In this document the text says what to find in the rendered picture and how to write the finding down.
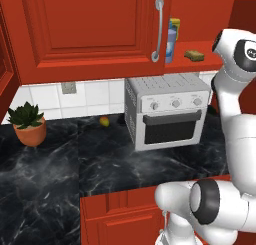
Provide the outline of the yellow box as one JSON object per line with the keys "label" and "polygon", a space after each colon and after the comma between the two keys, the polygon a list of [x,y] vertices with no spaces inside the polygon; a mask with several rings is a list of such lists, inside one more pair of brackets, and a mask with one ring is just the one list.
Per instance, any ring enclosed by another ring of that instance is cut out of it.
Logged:
{"label": "yellow box", "polygon": [[178,18],[171,18],[170,28],[176,31],[176,36],[179,36],[180,20]]}

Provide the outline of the blue soap dispenser bottle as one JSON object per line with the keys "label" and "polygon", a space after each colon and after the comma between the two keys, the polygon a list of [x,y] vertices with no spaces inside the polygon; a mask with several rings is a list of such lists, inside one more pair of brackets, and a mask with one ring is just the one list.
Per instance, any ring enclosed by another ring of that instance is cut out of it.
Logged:
{"label": "blue soap dispenser bottle", "polygon": [[176,43],[176,30],[173,28],[170,28],[168,30],[168,39],[167,39],[167,46],[166,46],[166,58],[165,58],[166,63],[172,62],[175,43]]}

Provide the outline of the potted green plant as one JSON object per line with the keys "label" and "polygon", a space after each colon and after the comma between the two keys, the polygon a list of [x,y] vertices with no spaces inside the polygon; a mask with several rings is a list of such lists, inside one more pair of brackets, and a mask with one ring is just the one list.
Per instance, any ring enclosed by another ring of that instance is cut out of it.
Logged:
{"label": "potted green plant", "polygon": [[20,142],[29,147],[40,145],[46,138],[46,120],[39,107],[26,102],[15,110],[8,109],[8,121],[13,125]]}

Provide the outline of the red side cabinet door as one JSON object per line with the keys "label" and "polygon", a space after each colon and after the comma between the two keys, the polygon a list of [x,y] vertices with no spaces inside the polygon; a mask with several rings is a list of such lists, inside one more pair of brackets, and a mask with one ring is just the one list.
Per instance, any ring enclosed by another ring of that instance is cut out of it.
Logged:
{"label": "red side cabinet door", "polygon": [[0,3],[0,123],[20,85],[17,64]]}

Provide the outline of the red open cabinet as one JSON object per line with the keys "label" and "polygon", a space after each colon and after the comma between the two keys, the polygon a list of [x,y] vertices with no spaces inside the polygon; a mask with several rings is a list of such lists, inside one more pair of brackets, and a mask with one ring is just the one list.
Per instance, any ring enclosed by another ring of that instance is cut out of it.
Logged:
{"label": "red open cabinet", "polygon": [[[256,32],[256,0],[171,0],[170,16],[180,19],[180,29],[166,73],[218,70],[222,62],[212,53],[212,43],[219,31],[233,27]],[[186,50],[203,53],[204,60],[191,61]]]}

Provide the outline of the grey wall outlet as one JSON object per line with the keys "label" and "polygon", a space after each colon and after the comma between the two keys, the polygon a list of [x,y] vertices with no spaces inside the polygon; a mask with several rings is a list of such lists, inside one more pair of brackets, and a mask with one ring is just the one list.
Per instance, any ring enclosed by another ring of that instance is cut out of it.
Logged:
{"label": "grey wall outlet", "polygon": [[63,94],[75,94],[76,93],[76,83],[75,82],[63,82],[61,84]]}

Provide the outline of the white toaster oven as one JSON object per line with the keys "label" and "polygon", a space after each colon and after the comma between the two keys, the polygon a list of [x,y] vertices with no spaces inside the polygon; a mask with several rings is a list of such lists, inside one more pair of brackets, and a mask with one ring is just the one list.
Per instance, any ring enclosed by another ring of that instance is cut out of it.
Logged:
{"label": "white toaster oven", "polygon": [[135,149],[197,144],[209,96],[210,87],[192,73],[127,78],[124,118]]}

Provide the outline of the red lower cabinet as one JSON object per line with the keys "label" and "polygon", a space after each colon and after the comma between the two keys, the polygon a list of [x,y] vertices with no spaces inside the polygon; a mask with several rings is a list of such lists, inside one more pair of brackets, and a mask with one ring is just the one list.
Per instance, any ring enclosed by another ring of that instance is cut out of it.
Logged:
{"label": "red lower cabinet", "polygon": [[256,245],[256,195],[226,176],[84,197],[80,208],[81,245]]}

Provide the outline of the yellow-brown sponge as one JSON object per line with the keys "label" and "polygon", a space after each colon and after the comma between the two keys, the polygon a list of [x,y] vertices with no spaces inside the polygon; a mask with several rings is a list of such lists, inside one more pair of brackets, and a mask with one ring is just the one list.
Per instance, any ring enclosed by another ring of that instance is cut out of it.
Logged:
{"label": "yellow-brown sponge", "polygon": [[184,56],[193,62],[204,60],[204,54],[194,50],[186,50]]}

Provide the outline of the red upper cabinet door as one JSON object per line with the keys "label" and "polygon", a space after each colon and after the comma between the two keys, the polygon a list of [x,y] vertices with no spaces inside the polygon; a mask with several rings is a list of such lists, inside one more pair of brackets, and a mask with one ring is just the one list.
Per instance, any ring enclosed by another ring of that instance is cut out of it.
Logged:
{"label": "red upper cabinet door", "polygon": [[171,0],[164,0],[159,60],[155,0],[0,0],[23,85],[155,75],[164,70]]}

